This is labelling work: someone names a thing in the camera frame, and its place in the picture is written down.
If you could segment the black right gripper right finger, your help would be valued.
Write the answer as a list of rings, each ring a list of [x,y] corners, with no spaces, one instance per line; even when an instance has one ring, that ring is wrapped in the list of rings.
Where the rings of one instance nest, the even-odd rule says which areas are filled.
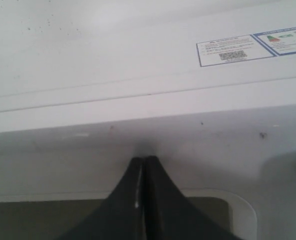
[[[148,240],[238,240],[180,192],[156,156],[144,160],[144,216]]]

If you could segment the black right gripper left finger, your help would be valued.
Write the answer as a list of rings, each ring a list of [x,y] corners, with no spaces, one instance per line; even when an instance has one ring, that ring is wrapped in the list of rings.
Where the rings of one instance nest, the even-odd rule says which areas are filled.
[[[60,240],[141,240],[144,160],[133,158],[112,193]]]

